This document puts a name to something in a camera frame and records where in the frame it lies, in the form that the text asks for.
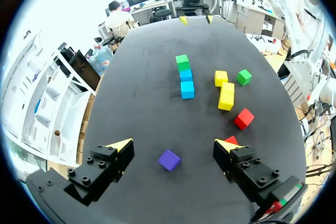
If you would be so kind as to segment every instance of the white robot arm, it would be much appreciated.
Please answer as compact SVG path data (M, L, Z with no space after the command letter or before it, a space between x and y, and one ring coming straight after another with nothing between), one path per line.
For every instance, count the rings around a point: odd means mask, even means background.
M292 77L295 79L303 97L308 105L312 105L321 100L331 105L336 105L336 79L330 77L330 65L324 56L322 56L325 43L329 35L329 26L327 19L323 15L319 22L316 40L319 42L308 51L304 46L302 29L296 17L296 13L290 8L286 0L267 0L272 6L274 13L278 16L286 17L286 29L289 34L291 51L294 57L285 61ZM317 66L320 58L326 61L329 68L328 75L324 75Z

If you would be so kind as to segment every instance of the cabinet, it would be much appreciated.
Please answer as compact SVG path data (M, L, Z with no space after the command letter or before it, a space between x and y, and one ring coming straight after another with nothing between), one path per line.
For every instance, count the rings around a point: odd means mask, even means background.
M237 25L236 28L246 34L258 34L282 39L285 28L285 21L272 16L270 13L262 9L256 10L258 7L246 7L237 5ZM272 24L272 30L263 30L264 22Z

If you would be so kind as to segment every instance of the person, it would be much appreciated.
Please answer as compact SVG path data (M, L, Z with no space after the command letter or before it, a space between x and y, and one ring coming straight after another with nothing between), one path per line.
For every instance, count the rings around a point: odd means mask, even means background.
M138 24L134 21L132 15L128 12L123 12L120 10L120 3L118 1L113 1L109 4L110 16L107 17L105 21L105 27L108 32L113 31L114 33L122 34L124 37L129 28L136 28Z
M316 38L319 25L321 24L322 11L319 6L318 0L298 0L295 5L296 17L299 21L302 29L302 41L307 50L313 49L318 41ZM288 49L288 53L285 60L288 60L291 55L291 48ZM282 64L278 71L278 77L282 80L290 74L289 70Z

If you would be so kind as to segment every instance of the cyan cube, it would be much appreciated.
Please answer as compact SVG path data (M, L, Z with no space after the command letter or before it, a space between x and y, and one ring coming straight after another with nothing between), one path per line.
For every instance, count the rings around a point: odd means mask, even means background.
M158 162L167 170L173 170L180 162L181 159L176 156L170 150L166 150L161 157L159 158Z
M195 97L195 89L193 81L181 82L181 96L182 99L192 99Z
M181 82L185 81L193 81L193 74L191 73L191 69L183 70L180 72Z

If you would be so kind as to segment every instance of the black table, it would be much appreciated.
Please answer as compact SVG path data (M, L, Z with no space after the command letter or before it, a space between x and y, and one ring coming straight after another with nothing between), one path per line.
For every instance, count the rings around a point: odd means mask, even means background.
M175 56L187 54L195 98L182 100ZM242 87L237 73L248 69ZM215 70L235 83L231 111L217 108ZM248 108L255 119L241 131L233 119ZM234 135L251 145L281 179L304 181L305 149L291 101L275 72L245 38L221 18L178 19L142 26L122 42L94 102L84 158L97 144L134 139L135 157L119 183L90 208L127 223L249 223L256 210L212 158L214 139ZM172 172L157 160L170 149L182 158Z

